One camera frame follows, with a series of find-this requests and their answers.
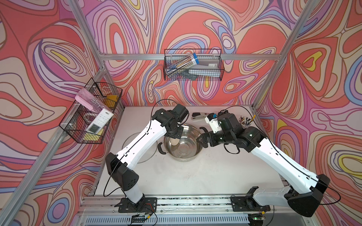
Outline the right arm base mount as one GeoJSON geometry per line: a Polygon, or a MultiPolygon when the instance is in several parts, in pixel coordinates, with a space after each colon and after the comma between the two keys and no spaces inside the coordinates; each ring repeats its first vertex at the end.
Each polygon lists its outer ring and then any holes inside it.
{"type": "Polygon", "coordinates": [[[257,212],[268,212],[271,210],[269,205],[262,206],[259,205],[254,200],[254,193],[258,189],[258,186],[253,186],[249,189],[246,195],[236,196],[231,195],[231,205],[234,212],[247,212],[247,211],[257,211],[257,212]]]}

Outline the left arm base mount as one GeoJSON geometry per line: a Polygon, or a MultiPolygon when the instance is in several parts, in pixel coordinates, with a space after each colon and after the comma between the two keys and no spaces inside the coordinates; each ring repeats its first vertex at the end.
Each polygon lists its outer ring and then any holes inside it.
{"type": "Polygon", "coordinates": [[[128,198],[122,198],[115,207],[119,213],[153,213],[157,209],[157,201],[156,197],[142,197],[133,203],[128,198]]]}

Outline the beige plastic ladle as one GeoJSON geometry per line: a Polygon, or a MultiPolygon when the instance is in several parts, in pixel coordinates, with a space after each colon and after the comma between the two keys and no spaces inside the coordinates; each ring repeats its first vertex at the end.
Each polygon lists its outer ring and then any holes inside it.
{"type": "Polygon", "coordinates": [[[170,138],[170,143],[172,146],[178,145],[180,140],[178,138],[170,138]]]}

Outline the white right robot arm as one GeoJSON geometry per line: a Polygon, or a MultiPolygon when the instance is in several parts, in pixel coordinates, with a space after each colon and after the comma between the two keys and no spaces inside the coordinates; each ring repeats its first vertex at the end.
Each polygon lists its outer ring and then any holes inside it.
{"type": "Polygon", "coordinates": [[[244,149],[263,160],[288,182],[284,188],[251,188],[246,196],[247,205],[285,206],[304,217],[314,215],[331,181],[326,175],[317,175],[295,162],[257,127],[243,128],[236,116],[227,110],[209,114],[205,122],[212,130],[203,129],[204,133],[197,138],[204,148],[222,144],[244,149]]]}

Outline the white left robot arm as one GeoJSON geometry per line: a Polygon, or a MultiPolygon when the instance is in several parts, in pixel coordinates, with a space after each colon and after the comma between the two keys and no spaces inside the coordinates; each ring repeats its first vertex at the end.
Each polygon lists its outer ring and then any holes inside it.
{"type": "Polygon", "coordinates": [[[184,129],[182,122],[188,115],[187,108],[180,104],[172,110],[158,109],[150,116],[144,130],[129,145],[116,154],[109,153],[106,156],[109,178],[119,185],[126,198],[132,203],[138,203],[144,196],[138,186],[139,175],[134,168],[161,137],[180,139],[184,129]]]}

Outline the glass pot lid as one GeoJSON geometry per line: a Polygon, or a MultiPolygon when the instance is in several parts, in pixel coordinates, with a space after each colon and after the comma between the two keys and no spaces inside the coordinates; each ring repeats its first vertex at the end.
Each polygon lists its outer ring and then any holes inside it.
{"type": "MultiPolygon", "coordinates": [[[[141,136],[139,136],[139,134],[140,133],[137,132],[137,133],[130,135],[123,143],[122,149],[124,149],[126,147],[132,147],[132,149],[131,149],[132,151],[137,151],[141,142],[138,142],[135,146],[134,146],[134,143],[140,139],[141,136]]],[[[158,145],[158,142],[155,141],[142,155],[142,157],[138,161],[138,164],[145,163],[148,160],[150,160],[157,151],[157,145],[158,145]]]]}

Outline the stainless steel pot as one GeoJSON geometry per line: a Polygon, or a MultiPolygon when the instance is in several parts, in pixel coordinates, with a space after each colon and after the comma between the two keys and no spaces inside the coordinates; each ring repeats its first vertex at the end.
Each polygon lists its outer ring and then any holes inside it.
{"type": "Polygon", "coordinates": [[[203,147],[197,142],[201,135],[198,128],[185,124],[178,143],[173,145],[170,137],[164,137],[164,141],[157,145],[160,154],[168,154],[179,162],[189,162],[195,159],[202,151],[203,147]]]}

